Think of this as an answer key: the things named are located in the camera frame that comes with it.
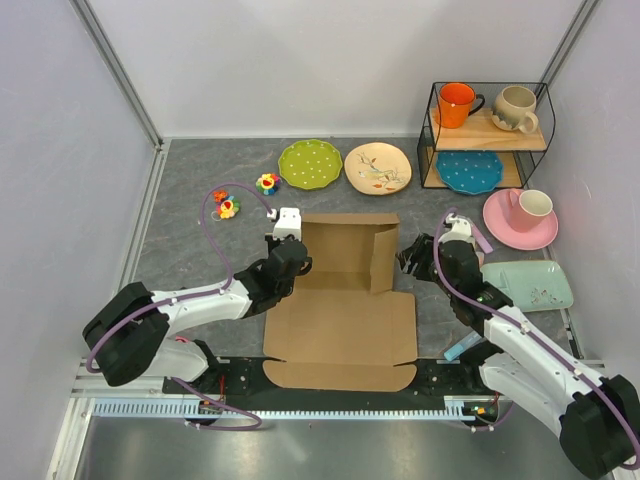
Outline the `brown cardboard box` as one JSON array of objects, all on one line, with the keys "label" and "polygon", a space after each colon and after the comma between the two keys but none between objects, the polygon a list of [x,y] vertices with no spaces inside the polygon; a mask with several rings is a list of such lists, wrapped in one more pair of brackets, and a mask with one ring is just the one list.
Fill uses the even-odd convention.
[{"label": "brown cardboard box", "polygon": [[289,389],[398,392],[417,373],[416,300],[394,288],[395,213],[305,214],[311,271],[266,314],[263,370]]}]

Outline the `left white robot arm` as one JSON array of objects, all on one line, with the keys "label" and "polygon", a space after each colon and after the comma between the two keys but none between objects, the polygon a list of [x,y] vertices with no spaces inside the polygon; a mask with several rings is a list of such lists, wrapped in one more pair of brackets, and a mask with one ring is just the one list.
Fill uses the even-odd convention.
[{"label": "left white robot arm", "polygon": [[211,392],[220,378],[215,356],[205,342],[179,341],[176,335],[262,314],[291,295],[295,279],[311,268],[305,245],[290,237],[273,242],[267,258],[216,284],[165,292],[130,283],[84,328],[90,348],[86,369],[102,374],[111,387],[159,376]]}]

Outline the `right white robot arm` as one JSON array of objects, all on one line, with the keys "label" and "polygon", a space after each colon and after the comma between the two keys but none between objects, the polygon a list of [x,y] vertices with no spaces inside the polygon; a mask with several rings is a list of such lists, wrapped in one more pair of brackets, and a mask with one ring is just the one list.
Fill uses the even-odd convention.
[{"label": "right white robot arm", "polygon": [[638,470],[639,396],[629,380],[607,377],[552,342],[484,279],[470,243],[421,234],[396,258],[404,273],[437,284],[456,317],[490,347],[458,368],[465,391],[506,395],[556,436],[589,479]]}]

